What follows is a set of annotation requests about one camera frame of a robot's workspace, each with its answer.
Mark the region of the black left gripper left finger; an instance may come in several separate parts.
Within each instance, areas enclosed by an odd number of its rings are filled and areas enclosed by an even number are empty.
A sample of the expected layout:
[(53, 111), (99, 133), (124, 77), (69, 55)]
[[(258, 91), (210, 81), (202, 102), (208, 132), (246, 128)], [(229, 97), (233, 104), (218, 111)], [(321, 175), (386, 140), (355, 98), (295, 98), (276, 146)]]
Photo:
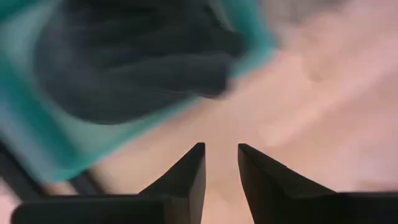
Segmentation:
[(165, 224), (201, 224), (205, 190), (205, 144), (199, 142), (139, 195), (162, 200)]

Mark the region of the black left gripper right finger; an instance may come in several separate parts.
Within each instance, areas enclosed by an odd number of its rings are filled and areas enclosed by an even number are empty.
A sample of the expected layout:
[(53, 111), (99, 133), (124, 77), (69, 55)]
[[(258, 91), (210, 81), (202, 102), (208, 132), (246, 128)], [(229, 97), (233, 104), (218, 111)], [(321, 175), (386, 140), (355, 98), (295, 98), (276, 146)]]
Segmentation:
[(238, 166), (255, 224), (294, 223), (301, 211), (294, 199), (335, 193), (246, 143), (238, 144)]

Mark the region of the dark grey baseball cap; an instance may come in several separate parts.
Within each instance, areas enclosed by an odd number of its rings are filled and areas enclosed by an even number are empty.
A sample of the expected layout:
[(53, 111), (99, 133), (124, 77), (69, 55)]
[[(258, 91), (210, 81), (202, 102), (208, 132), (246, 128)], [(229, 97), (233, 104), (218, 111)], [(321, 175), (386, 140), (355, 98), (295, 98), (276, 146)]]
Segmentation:
[(41, 89), (97, 124), (216, 98), (247, 47), (208, 0), (58, 0), (34, 48)]

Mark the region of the teal plastic bin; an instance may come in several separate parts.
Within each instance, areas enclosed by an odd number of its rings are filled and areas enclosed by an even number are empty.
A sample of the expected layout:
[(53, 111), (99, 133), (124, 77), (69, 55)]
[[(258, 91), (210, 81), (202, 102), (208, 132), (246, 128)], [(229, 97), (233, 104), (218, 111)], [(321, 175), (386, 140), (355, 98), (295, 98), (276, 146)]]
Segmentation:
[[(245, 53), (230, 79), (254, 68), (273, 45), (257, 0), (208, 0), (222, 25), (239, 33)], [(0, 141), (40, 183), (70, 180), (122, 143), (185, 111), (204, 97), (119, 124), (74, 117), (55, 104), (34, 75), (34, 48), (58, 0), (0, 0)]]

